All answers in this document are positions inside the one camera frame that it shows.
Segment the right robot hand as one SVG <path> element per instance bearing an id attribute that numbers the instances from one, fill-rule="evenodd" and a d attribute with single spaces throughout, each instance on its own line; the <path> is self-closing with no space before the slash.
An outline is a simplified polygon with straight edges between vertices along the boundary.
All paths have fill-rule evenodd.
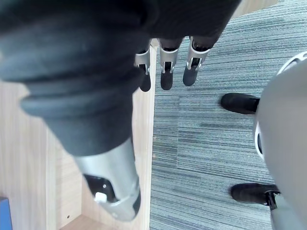
<path id="1" fill-rule="evenodd" d="M 44 120 L 73 156 L 95 201 L 133 220 L 141 192 L 132 96 L 150 40 L 203 37 L 211 48 L 237 0 L 3 0 L 0 78 L 24 84 L 22 109 Z"/>

